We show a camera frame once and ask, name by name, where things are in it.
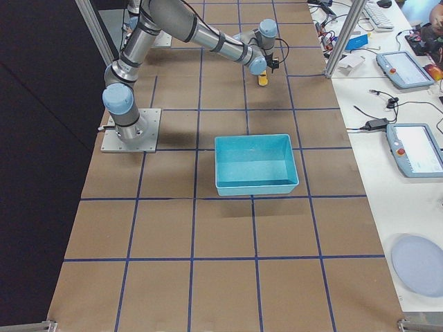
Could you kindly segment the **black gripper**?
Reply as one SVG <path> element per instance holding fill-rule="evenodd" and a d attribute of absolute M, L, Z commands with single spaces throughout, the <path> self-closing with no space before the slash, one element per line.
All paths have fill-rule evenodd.
<path fill-rule="evenodd" d="M 266 60 L 266 65 L 269 68 L 273 68 L 274 67 L 274 65 L 273 65 L 273 50 L 263 50 L 262 54 Z"/>

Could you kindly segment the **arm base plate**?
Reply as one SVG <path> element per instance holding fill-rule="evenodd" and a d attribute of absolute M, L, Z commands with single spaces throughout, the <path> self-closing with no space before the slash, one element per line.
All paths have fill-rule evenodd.
<path fill-rule="evenodd" d="M 109 116 L 104 130 L 101 151 L 105 153 L 155 153 L 162 109 L 139 109 L 139 119 L 130 127 L 119 127 Z"/>
<path fill-rule="evenodd" d="M 172 36 L 161 31 L 154 40 L 152 48 L 170 48 L 172 45 Z"/>

